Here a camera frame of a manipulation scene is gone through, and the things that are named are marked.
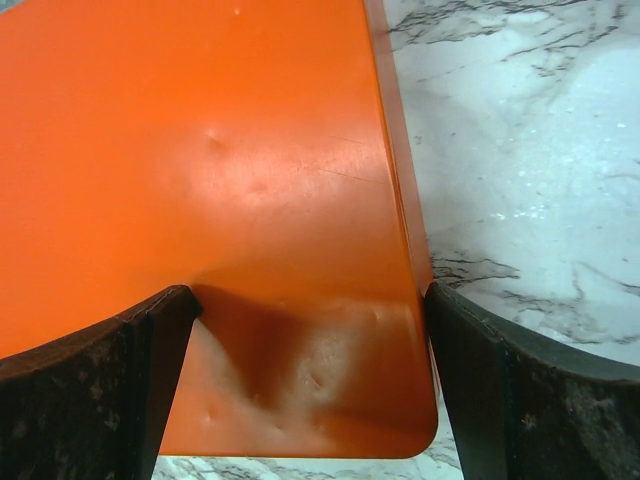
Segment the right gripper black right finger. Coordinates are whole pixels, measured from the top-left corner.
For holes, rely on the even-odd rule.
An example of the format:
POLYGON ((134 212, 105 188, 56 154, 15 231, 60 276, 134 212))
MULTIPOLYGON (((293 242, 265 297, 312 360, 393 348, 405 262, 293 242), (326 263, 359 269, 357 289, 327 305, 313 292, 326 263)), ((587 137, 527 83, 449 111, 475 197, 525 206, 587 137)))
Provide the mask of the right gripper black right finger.
POLYGON ((424 311, 465 478, 638 478, 637 366, 538 334, 440 282, 424 311))

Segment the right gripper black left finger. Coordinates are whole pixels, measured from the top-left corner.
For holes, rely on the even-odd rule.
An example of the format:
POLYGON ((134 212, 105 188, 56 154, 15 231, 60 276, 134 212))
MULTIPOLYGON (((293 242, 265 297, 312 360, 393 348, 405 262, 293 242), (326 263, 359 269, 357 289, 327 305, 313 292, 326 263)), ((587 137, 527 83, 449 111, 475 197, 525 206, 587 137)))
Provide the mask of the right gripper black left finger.
POLYGON ((2 478, 151 478, 201 312, 175 285, 2 359, 2 478))

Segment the orange metal tin lid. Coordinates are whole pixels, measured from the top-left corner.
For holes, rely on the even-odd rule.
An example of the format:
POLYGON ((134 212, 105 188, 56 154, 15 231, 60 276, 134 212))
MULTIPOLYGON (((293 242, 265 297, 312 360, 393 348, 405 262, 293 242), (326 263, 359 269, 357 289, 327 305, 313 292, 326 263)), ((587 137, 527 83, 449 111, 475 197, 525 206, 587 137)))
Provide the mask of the orange metal tin lid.
POLYGON ((410 458, 431 266, 379 1, 1 14, 1 352, 172 284, 170 455, 410 458))

